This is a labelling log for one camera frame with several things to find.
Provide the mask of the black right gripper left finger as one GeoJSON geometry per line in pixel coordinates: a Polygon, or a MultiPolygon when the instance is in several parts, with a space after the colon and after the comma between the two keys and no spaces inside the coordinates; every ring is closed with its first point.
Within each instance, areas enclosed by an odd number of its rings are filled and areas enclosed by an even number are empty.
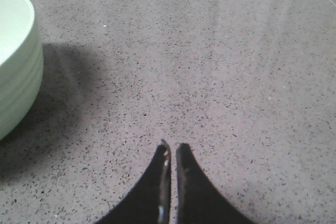
{"type": "Polygon", "coordinates": [[[97,223],[169,223],[170,206],[171,150],[162,140],[135,186],[97,223]]]}

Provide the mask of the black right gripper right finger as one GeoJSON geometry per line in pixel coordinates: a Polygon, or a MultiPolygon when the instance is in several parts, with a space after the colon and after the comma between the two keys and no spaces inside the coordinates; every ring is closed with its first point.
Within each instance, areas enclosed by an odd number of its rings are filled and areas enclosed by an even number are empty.
{"type": "Polygon", "coordinates": [[[177,223],[252,223],[223,197],[197,163],[189,144],[176,151],[177,223]]]}

